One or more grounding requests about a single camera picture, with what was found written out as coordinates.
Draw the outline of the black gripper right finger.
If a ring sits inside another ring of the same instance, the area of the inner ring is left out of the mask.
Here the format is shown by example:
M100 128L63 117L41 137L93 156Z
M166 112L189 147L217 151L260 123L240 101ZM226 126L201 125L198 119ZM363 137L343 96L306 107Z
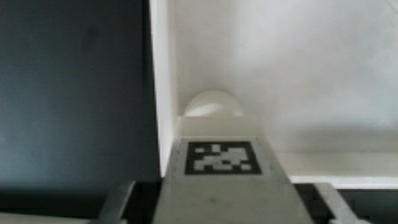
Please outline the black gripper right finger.
M315 224L372 224L354 213L343 196L329 183L295 185Z

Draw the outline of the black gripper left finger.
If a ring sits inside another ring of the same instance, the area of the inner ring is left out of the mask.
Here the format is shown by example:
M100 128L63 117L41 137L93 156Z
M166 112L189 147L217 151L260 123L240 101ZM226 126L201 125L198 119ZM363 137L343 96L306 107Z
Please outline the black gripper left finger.
M95 224L152 224L159 193L159 181L123 183L107 195Z

